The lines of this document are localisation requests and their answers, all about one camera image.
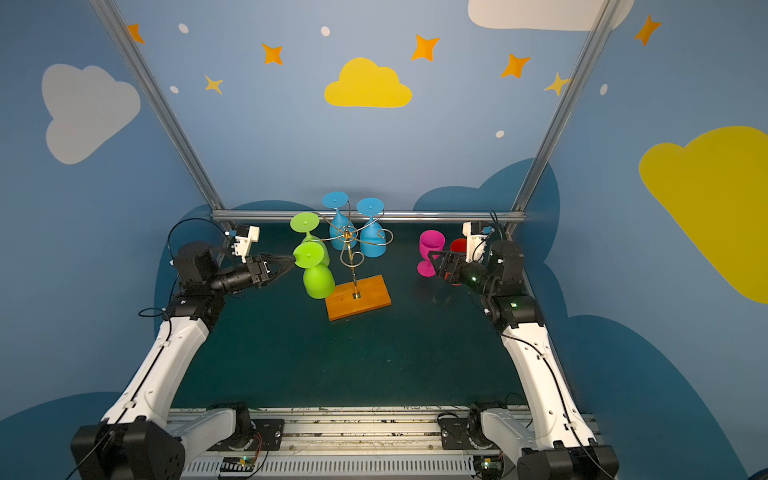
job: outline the wooden base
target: wooden base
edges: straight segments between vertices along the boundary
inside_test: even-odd
[[[392,305],[384,277],[381,275],[357,280],[357,290],[360,292],[360,298],[354,299],[352,295],[355,293],[355,286],[352,282],[336,285],[331,296],[326,298],[329,320],[338,320]]]

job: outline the yellow cloud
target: yellow cloud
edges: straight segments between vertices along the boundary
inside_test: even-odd
[[[724,127],[640,162],[647,189],[739,293],[768,303],[768,135]]]
[[[326,87],[326,101],[337,107],[403,107],[411,101],[410,88],[400,83],[394,70],[379,67],[368,58],[354,58],[344,65],[339,81]]]

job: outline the yellow star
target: yellow star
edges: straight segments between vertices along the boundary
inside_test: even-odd
[[[514,75],[515,77],[520,78],[520,75],[523,74],[523,67],[530,59],[531,57],[517,58],[513,54],[509,54],[509,65],[507,65],[507,69],[502,73],[502,77]]]
[[[205,79],[208,80],[208,86],[205,87],[205,89],[206,90],[215,90],[215,91],[219,92],[219,95],[221,95],[221,90],[219,90],[219,84],[223,80],[213,81],[210,78],[208,78],[208,75],[205,76]]]
[[[135,41],[139,43],[144,43],[144,39],[139,35],[139,24],[136,25],[129,25],[128,31],[131,33],[131,37],[134,38]]]
[[[566,78],[565,80],[563,80],[562,78],[560,78],[560,72],[557,72],[554,74],[554,84],[546,87],[544,91],[554,90],[558,93],[558,97],[559,97],[560,90],[563,88],[563,85],[567,84],[569,81],[571,81],[570,78]]]
[[[432,40],[425,40],[424,38],[416,36],[416,51],[413,52],[411,60],[417,58],[426,58],[432,61],[432,49],[437,45],[439,38],[433,38]]]
[[[661,23],[656,23],[653,20],[650,19],[650,15],[648,15],[648,20],[645,21],[645,25],[643,25],[643,29],[640,30],[637,35],[634,37],[637,40],[643,41],[643,46],[648,45],[648,39],[650,38],[650,34],[654,33],[654,31],[661,26]]]
[[[264,47],[264,51],[266,52],[266,58],[264,58],[265,65],[268,63],[277,63],[278,65],[283,64],[283,61],[280,60],[280,50],[283,50],[283,47],[270,48],[265,44],[261,44],[261,46]]]

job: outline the dark green table surface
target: dark green table surface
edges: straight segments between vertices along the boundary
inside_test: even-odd
[[[523,395],[512,360],[466,286],[416,272],[419,234],[450,242],[461,225],[385,224],[387,252],[366,259],[358,278],[382,274],[392,305],[330,322],[294,267],[274,284],[226,306],[194,357],[173,407],[245,401],[250,408],[469,405]],[[321,224],[315,235],[327,233]],[[287,224],[262,226],[256,248],[290,254],[303,238]],[[337,284],[351,281],[328,242]],[[518,404],[510,397],[509,403]]]

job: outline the white cloud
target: white cloud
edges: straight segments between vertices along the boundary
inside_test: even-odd
[[[619,26],[634,0],[621,0],[612,28]],[[588,31],[603,0],[469,0],[469,18],[486,28]]]
[[[45,141],[56,160],[85,160],[139,113],[136,89],[90,66],[51,65],[43,74],[43,101],[53,117]]]

